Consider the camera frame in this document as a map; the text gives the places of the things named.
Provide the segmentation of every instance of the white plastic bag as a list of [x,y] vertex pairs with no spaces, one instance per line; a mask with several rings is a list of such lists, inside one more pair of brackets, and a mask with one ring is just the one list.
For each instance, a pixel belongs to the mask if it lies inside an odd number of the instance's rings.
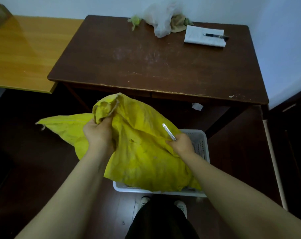
[[154,3],[144,11],[143,19],[154,26],[155,35],[162,38],[171,33],[172,16],[182,13],[181,3],[178,1],[163,1]]

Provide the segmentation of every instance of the white shoe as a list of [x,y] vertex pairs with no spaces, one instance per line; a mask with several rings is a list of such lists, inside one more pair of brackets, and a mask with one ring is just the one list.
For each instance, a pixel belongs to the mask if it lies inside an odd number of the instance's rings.
[[151,199],[147,196],[144,196],[141,198],[141,201],[139,202],[138,210],[140,210],[144,205],[146,205],[147,202],[149,202]]
[[184,202],[177,200],[174,205],[176,205],[182,212],[184,212],[185,217],[187,218],[187,207]]

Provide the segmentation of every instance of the black pants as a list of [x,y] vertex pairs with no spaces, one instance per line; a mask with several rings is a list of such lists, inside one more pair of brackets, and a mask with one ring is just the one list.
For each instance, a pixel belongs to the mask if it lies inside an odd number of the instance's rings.
[[158,200],[151,200],[138,211],[125,238],[199,239],[192,224],[177,206]]

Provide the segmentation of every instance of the yellow bag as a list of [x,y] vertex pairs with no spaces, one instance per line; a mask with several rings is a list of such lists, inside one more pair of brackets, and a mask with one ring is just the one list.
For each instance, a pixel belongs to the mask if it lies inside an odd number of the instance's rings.
[[189,168],[166,144],[165,140],[171,139],[162,124],[165,123],[173,134],[180,133],[179,129],[151,106],[122,93],[98,101],[93,114],[49,117],[37,124],[45,125],[73,145],[81,159],[88,150],[83,126],[93,116],[99,124],[113,108],[112,131],[116,150],[104,177],[150,191],[180,191],[190,182],[200,189]]

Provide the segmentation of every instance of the white wall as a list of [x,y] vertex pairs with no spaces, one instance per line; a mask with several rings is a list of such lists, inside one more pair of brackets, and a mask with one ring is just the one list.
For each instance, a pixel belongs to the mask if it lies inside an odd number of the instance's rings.
[[[13,14],[130,17],[160,0],[0,0]],[[270,108],[301,90],[301,0],[185,0],[193,21],[248,25]]]

